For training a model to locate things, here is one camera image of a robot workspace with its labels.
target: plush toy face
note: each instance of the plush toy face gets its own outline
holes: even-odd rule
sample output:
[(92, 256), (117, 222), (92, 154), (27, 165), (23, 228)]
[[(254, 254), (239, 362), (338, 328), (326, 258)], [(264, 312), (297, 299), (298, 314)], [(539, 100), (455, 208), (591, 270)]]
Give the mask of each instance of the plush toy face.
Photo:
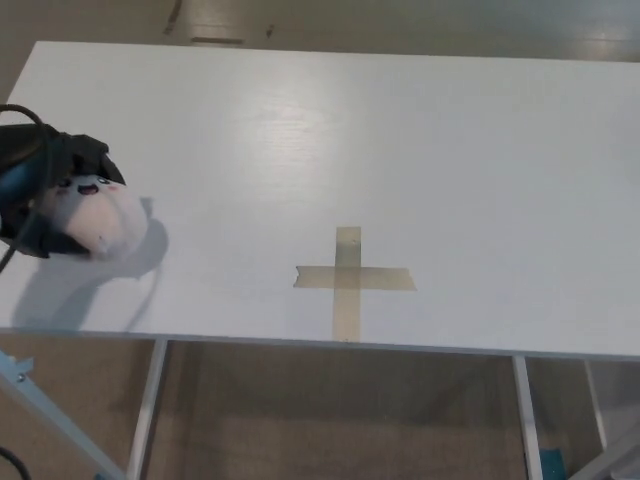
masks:
[(42, 213), (53, 228), (102, 260), (132, 253), (148, 227), (140, 199), (125, 185), (97, 175), (74, 176), (60, 182), (47, 192)]

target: blue part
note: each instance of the blue part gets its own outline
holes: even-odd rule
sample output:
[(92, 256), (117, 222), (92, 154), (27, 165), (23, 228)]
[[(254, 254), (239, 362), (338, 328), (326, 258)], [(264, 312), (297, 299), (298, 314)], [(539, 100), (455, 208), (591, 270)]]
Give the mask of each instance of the blue part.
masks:
[[(54, 164), (63, 151), (62, 141), (51, 142), (51, 155)], [(41, 148), (29, 158), (0, 175), (0, 210), (20, 205), (33, 199), (44, 181), (47, 171), (45, 149)]]
[(542, 478), (544, 480), (567, 480), (567, 471), (560, 449), (540, 450)]

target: cable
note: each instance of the cable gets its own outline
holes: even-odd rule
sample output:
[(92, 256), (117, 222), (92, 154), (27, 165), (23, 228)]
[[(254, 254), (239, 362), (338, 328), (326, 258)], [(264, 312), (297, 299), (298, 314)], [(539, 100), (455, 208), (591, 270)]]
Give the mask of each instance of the cable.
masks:
[[(2, 256), (2, 259), (0, 259), (0, 274), (4, 271), (6, 266), (9, 264), (9, 262), (11, 261), (11, 258), (18, 250), (18, 246), (20, 245), (20, 242), (22, 242), (23, 238), (25, 237), (25, 235), (28, 233), (29, 229), (33, 225), (33, 222), (35, 221), (36, 216), (40, 211), (40, 207), (42, 206), (42, 202), (44, 200), (45, 193), (47, 192), (47, 189), (51, 182), (51, 176), (53, 172), (53, 156), (51, 151), (52, 150), (51, 141), (49, 140), (49, 136), (47, 135), (47, 130), (44, 126), (44, 123), (42, 123), (42, 120), (40, 120), (40, 117), (38, 117), (35, 113), (33, 113), (28, 108), (21, 107), (20, 105), (0, 105), (0, 113), (2, 112), (22, 113), (24, 116), (28, 117), (31, 121), (33, 121), (33, 123), (37, 125), (44, 143), (44, 153), (45, 153), (45, 160), (46, 160), (47, 166), (46, 166), (46, 173), (45, 173), (44, 179), (42, 180), (42, 186), (40, 188), (40, 192), (38, 193), (38, 196), (36, 197), (34, 204), (31, 206), (31, 211), (29, 212), (27, 219), (25, 220), (24, 224), (18, 231), (17, 235), (14, 237), (7, 251)], [(31, 475), (29, 474), (29, 471), (27, 470), (27, 467), (25, 466), (25, 464), (22, 463), (22, 460), (16, 457), (12, 452), (7, 450), (6, 448), (0, 447), (0, 457), (3, 457), (11, 465), (15, 467), (15, 469), (20, 474), (20, 478), (22, 480), (31, 480)]]
[(22, 480), (31, 480), (31, 475), (29, 474), (27, 467), (25, 467), (24, 463), (22, 463), (22, 460), (16, 457), (9, 450), (7, 450), (6, 448), (0, 447), (0, 457), (3, 457), (11, 465), (16, 467), (16, 470), (18, 470), (18, 473), (20, 474), (20, 478)]
[(0, 105), (0, 113), (2, 112), (21, 113), (36, 124), (44, 142), (44, 154), (46, 157), (47, 166), (46, 173), (42, 181), (42, 187), (40, 188), (40, 192), (38, 193), (34, 204), (31, 206), (31, 211), (29, 212), (27, 219), (18, 231), (17, 235), (14, 237), (7, 251), (2, 256), (2, 259), (0, 259), (0, 274), (2, 274), (6, 266), (9, 264), (11, 258), (13, 258), (14, 253), (16, 253), (16, 251), (18, 250), (18, 246), (35, 222), (36, 217), (38, 216), (38, 212), (40, 211), (40, 207), (42, 207), (42, 202), (44, 201), (47, 189), (49, 188), (49, 185), (51, 183), (51, 177), (53, 173), (53, 154), (51, 148), (51, 140), (49, 139), (49, 135), (47, 135), (47, 130), (44, 126), (44, 123), (42, 123), (42, 120), (40, 120), (40, 117), (38, 117), (28, 108), (22, 107), (20, 105)]

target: tape cross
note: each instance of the tape cross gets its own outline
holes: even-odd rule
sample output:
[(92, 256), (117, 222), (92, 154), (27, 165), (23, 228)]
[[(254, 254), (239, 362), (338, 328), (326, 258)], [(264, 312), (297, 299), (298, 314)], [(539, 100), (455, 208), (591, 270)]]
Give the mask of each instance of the tape cross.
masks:
[(333, 288), (333, 339), (360, 341), (360, 290), (416, 290), (406, 268), (362, 267), (360, 227), (338, 227), (335, 266), (302, 266), (297, 288)]

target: beige floor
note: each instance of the beige floor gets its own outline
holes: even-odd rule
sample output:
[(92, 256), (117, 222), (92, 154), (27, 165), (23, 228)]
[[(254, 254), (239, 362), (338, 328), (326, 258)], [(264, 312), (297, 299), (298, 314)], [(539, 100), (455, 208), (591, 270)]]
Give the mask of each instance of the beige floor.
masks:
[[(630, 0), (0, 0), (0, 99), (35, 40), (634, 60)], [(0, 336), (33, 378), (126, 466), (151, 345)], [(579, 362), (533, 361), (543, 446), (570, 471), (599, 451)], [(0, 395), (0, 445), (35, 479), (89, 479), (66, 444)], [(173, 344), (152, 480), (525, 478), (509, 359)], [(0, 464), (0, 478), (11, 479)]]

